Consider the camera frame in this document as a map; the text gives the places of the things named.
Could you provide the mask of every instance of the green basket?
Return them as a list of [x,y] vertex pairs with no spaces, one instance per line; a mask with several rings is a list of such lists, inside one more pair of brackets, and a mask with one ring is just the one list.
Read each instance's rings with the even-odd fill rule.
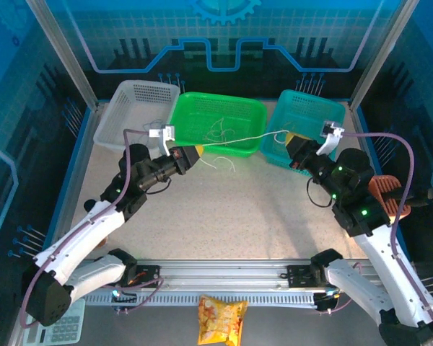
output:
[[[170,123],[175,126],[179,146],[222,143],[264,133],[268,111],[254,99],[186,92],[178,97]],[[219,146],[206,146],[208,152],[249,156],[255,153],[261,138]]]

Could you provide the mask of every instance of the orange part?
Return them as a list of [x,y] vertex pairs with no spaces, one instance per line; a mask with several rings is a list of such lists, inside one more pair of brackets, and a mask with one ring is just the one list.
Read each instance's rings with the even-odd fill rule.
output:
[[[387,200],[385,203],[382,198],[382,193],[393,191],[397,187],[401,187],[401,183],[393,175],[375,175],[372,177],[369,183],[370,193],[380,202],[383,209],[390,218],[391,223],[395,222],[396,213],[398,211],[398,203],[392,198]],[[411,207],[409,205],[404,205],[401,218],[405,218],[410,213]]]

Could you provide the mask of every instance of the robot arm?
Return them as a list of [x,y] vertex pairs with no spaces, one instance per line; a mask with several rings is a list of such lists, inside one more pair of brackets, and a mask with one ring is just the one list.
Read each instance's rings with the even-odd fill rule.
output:
[[[335,200],[335,219],[366,253],[388,293],[358,275],[334,250],[314,256],[312,267],[320,272],[320,280],[349,294],[374,319],[389,345],[399,345],[395,340],[401,340],[402,334],[405,345],[420,345],[433,338],[432,319],[393,257],[390,219],[368,190],[374,175],[369,158],[353,148],[342,151],[337,162],[327,156],[338,144],[341,132],[343,129],[336,124],[326,123],[322,133],[326,141],[322,146],[302,136],[287,135],[290,167],[306,169],[313,182]],[[402,251],[399,256],[433,310],[433,297]]]
[[[140,209],[146,202],[146,192],[150,187],[158,182],[167,182],[176,173],[185,174],[198,161],[203,151],[201,147],[195,146],[175,147],[167,150],[169,155],[151,160],[147,147],[142,144],[130,145],[129,150],[131,178],[127,182],[125,195],[115,208],[92,221],[94,216],[118,199],[126,183],[125,153],[119,161],[120,173],[114,176],[101,194],[101,201],[96,202],[87,216],[64,237],[37,254],[23,274],[22,292],[25,292],[43,263],[48,258],[52,259],[36,281],[26,306],[26,312],[43,326],[53,324],[75,300],[97,288],[109,283],[128,285],[136,274],[136,260],[119,249],[86,267],[76,268],[108,234],[121,227]],[[88,226],[79,229],[87,221]],[[69,243],[53,256],[55,249],[71,235],[73,238]]]

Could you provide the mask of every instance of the glass wall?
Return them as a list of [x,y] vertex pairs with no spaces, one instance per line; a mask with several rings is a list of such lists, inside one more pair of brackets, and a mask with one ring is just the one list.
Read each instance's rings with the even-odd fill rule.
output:
[[348,98],[399,0],[49,1],[98,98],[124,79],[182,91]]
[[0,345],[17,313],[22,268],[50,225],[85,108],[25,1],[0,1]]
[[[433,0],[419,2],[362,109],[370,130],[397,133],[409,141],[416,159],[414,193],[432,194]],[[374,145],[383,173],[395,175],[404,184],[408,172],[404,147],[382,140]],[[433,201],[413,208],[412,214],[401,221],[409,253],[420,265],[433,262]]]

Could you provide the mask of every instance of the gear logo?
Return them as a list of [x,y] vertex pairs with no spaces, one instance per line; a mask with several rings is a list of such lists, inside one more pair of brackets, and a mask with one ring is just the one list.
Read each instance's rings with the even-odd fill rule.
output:
[[1,22],[12,32],[18,32],[27,24],[28,6],[25,0],[0,0]]
[[261,0],[189,0],[189,4],[203,20],[226,25],[236,24],[236,19],[245,20],[245,15],[253,14],[253,8],[261,5]]

